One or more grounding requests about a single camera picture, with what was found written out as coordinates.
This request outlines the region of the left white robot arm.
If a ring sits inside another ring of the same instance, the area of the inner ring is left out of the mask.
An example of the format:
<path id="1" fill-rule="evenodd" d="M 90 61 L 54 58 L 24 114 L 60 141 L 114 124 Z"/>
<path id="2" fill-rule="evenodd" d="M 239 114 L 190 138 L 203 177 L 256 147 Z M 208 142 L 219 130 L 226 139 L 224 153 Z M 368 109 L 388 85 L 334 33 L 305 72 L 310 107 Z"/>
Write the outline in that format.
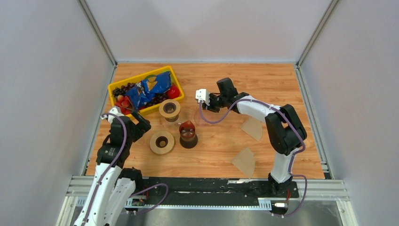
<path id="1" fill-rule="evenodd" d="M 94 179 L 75 226 L 114 225 L 129 196 L 143 191 L 141 171 L 125 168 L 124 163 L 132 144 L 148 132 L 151 125 L 138 112 L 132 112 L 132 115 L 137 123 L 120 113 L 118 108 L 101 116 L 109 122 L 110 130 L 97 151 Z"/>

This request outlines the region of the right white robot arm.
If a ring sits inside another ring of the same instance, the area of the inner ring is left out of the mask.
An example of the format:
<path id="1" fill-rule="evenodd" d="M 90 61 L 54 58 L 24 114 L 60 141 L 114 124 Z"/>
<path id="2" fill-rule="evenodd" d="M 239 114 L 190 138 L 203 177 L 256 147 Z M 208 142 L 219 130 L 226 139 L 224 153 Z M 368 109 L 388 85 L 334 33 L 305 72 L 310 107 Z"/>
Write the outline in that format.
<path id="1" fill-rule="evenodd" d="M 206 89 L 196 91 L 199 110 L 217 113 L 221 108 L 227 108 L 228 112 L 248 115 L 265 123 L 270 144 L 276 152 L 273 168 L 268 175 L 269 191 L 274 196 L 282 196 L 294 177 L 292 166 L 295 156 L 305 150 L 304 141 L 307 138 L 295 108 L 290 104 L 268 104 L 246 92 L 239 93 L 230 78 L 219 80 L 217 86 L 217 93 Z"/>

